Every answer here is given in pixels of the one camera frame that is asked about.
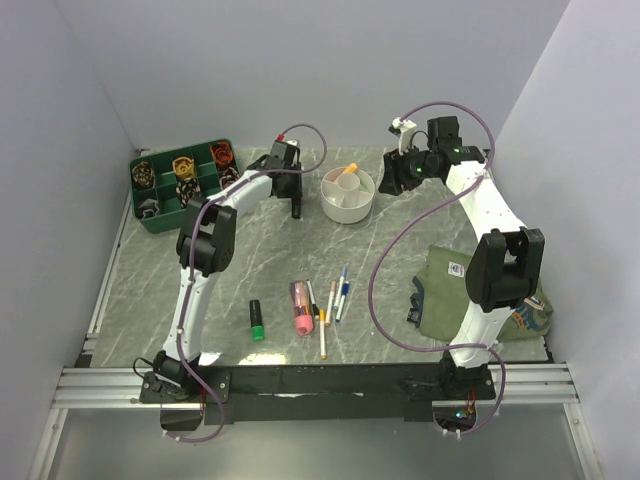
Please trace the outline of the green compartment tray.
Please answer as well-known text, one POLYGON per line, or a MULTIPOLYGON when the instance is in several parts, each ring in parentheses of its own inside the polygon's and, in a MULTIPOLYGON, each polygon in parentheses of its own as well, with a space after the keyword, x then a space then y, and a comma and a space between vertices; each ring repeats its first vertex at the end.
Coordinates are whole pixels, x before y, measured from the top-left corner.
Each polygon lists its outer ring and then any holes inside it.
MULTIPOLYGON (((184 219, 186 208, 180 206, 176 195, 176 184, 180 179, 177 178, 173 172, 172 161, 174 159, 181 156, 188 156, 194 159, 196 167, 195 179, 200 185, 202 196, 207 197, 221 191, 219 186, 219 173, 225 169, 219 169, 217 167, 210 152, 210 145, 219 141, 229 142, 233 148, 232 142, 229 139, 218 139, 160 153, 150 153, 130 162, 129 174, 132 192, 132 212, 147 232, 159 234, 176 229, 181 226, 184 219), (153 188, 139 190, 134 186, 131 170, 134 165, 141 161, 148 161, 153 167, 155 174, 155 185, 153 188), (160 212, 153 218, 139 220, 135 215, 135 208, 140 202, 149 198, 156 199, 159 202, 160 212)), ((236 169, 240 174, 241 170, 237 164, 234 148, 233 152, 235 160, 230 167, 236 169)))

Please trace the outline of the blue white marker pen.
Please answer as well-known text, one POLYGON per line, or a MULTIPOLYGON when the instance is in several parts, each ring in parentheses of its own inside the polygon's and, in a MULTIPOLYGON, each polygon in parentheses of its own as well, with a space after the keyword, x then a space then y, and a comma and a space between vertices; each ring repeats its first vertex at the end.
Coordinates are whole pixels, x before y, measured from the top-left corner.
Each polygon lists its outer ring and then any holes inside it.
POLYGON ((341 274, 339 276, 336 294, 334 298, 334 304, 333 304, 334 311, 337 311, 339 307, 339 303, 342 297, 342 292, 343 292, 343 288, 344 288, 344 284, 347 276, 347 270, 348 270, 348 267, 346 265, 343 265, 341 268, 341 274))

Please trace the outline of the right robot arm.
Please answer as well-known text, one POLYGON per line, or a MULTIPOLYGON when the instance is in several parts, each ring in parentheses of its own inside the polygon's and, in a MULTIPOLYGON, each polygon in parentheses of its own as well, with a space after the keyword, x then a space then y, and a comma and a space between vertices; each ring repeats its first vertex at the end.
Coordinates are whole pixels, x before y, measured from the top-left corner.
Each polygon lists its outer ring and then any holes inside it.
POLYGON ((441 392, 460 398, 490 384, 490 349, 511 313, 536 292, 545 238, 511 211, 490 176, 488 158, 464 145, 456 117, 428 120, 424 150, 413 144, 414 122, 396 118, 389 130, 399 142, 383 157, 379 192, 399 195, 438 178, 460 202, 477 238, 465 272, 469 304, 452 349, 439 362, 441 392))

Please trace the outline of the dark floral rolled tie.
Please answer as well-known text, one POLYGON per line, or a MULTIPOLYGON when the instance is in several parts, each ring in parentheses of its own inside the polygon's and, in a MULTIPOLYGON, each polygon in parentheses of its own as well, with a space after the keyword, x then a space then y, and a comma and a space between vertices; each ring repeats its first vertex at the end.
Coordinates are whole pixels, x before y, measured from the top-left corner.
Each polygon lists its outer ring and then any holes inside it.
POLYGON ((180 179, 176 184, 176 195, 182 208, 186 208, 188 202, 201 195, 201 189, 195 178, 180 179))

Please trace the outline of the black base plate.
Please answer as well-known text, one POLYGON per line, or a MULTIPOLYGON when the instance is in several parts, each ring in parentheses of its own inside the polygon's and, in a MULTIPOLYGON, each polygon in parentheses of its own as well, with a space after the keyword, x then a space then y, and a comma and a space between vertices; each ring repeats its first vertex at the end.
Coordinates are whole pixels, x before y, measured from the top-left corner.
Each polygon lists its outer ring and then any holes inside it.
POLYGON ((205 408, 208 425, 245 421, 402 418, 428 422, 436 401, 493 400, 497 389, 489 368, 462 374, 445 362, 201 366, 201 378, 184 388, 145 374, 144 405, 205 408))

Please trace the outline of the green t-shirt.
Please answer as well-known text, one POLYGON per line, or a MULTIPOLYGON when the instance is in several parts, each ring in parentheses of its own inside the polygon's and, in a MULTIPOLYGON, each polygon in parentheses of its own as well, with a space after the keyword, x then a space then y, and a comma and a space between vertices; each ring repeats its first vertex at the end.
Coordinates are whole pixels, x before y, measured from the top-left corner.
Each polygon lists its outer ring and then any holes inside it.
MULTIPOLYGON (((428 338, 449 343, 467 311, 465 273, 471 257, 433 245, 424 267, 412 279, 407 321, 428 338)), ((544 336, 551 326, 552 304, 541 288, 512 313, 497 337, 500 342, 544 336)))

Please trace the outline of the black green highlighter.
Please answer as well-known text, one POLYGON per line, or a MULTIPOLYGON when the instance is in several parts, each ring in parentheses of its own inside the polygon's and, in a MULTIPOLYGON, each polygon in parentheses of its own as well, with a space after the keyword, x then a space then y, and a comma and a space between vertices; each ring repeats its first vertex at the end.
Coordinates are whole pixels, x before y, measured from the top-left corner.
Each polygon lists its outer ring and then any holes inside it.
POLYGON ((252 339, 256 342, 263 341, 265 339, 265 331, 260 301, 257 299, 251 300, 249 302, 249 309, 252 339))

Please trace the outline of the pink yellow highlighter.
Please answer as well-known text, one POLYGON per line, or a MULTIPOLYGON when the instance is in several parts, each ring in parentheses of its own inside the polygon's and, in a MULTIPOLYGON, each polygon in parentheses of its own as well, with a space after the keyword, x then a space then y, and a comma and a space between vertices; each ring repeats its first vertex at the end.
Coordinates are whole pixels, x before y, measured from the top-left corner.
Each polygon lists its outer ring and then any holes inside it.
POLYGON ((351 163, 343 170, 343 174, 351 174, 358 171, 358 165, 356 163, 351 163))

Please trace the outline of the lilac white marker pen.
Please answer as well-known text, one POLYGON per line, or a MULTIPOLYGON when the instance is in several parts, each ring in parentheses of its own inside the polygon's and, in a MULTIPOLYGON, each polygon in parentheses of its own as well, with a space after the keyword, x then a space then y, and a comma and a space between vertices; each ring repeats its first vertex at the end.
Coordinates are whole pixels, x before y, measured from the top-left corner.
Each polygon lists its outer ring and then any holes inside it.
POLYGON ((340 323, 342 318, 343 318, 346 299, 347 299, 347 296, 348 296, 349 289, 350 289, 350 282, 349 281, 345 281, 343 292, 342 292, 342 297, 341 297, 341 300, 340 300, 340 303, 339 303, 338 310, 336 312, 336 317, 335 317, 335 322, 336 323, 340 323))

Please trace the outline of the white round divided container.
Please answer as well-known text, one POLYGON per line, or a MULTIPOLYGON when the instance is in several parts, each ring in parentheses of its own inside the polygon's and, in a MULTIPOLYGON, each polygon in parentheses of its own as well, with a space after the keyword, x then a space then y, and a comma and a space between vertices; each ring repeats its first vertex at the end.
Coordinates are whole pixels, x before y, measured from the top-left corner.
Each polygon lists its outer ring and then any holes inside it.
POLYGON ((365 171, 358 169, 355 173, 343 174, 345 168, 334 168, 323 177, 321 205, 329 219, 349 225, 362 221, 369 214, 376 185, 365 171), (369 193, 359 191, 360 182, 367 185, 369 193))

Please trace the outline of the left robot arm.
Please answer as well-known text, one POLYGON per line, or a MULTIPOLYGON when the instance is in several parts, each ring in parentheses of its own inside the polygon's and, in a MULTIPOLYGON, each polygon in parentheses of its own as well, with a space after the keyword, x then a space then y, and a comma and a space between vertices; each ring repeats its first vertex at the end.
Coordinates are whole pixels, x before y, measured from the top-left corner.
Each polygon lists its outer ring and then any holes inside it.
POLYGON ((193 399, 200 388, 195 370, 213 287, 233 258, 237 221, 270 197, 291 201, 291 216, 302 213, 300 147, 278 138, 271 151, 250 164, 237 181, 217 194, 191 199, 176 244, 180 291, 169 334, 152 362, 164 389, 176 401, 193 399))

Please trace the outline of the orange rolled tie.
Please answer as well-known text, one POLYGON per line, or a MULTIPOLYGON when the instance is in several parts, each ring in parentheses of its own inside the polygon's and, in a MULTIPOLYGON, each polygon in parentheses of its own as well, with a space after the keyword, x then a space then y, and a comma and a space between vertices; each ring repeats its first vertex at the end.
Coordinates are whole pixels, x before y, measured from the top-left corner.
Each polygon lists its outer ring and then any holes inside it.
POLYGON ((233 148, 229 142, 219 141, 210 145, 211 156, 219 169, 229 168, 235 160, 233 148))

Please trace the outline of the clear pink crayon tube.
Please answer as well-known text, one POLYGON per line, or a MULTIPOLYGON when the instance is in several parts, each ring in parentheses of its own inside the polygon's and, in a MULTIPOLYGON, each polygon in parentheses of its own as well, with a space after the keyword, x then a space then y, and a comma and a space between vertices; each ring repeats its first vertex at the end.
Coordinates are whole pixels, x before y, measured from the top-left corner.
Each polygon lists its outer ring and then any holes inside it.
POLYGON ((307 283, 296 281, 290 284, 290 294, 294 307, 294 323, 300 336, 310 335, 314 329, 315 317, 307 283))

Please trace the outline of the pink patterned rolled tie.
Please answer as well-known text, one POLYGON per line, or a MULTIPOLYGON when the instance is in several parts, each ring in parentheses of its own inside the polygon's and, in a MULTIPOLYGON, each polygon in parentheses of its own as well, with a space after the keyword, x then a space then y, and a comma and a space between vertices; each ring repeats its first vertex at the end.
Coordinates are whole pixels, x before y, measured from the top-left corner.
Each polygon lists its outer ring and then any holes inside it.
POLYGON ((233 185, 240 179, 241 175, 238 171, 232 167, 225 169, 219 173, 219 186, 221 190, 225 190, 226 188, 233 185))

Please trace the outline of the orange white marker pen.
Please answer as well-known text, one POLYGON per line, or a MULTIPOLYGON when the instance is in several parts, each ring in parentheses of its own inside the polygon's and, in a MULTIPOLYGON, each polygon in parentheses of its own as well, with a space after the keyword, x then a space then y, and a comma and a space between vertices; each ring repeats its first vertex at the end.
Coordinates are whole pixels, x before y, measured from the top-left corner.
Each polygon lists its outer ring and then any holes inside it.
POLYGON ((337 289, 337 282, 335 280, 332 280, 330 282, 330 289, 329 289, 329 296, 328 296, 328 302, 327 302, 326 316, 325 316, 325 320, 324 320, 324 326, 325 327, 329 327, 331 325, 333 308, 334 308, 334 301, 335 301, 334 299, 335 299, 335 296, 336 296, 336 289, 337 289))

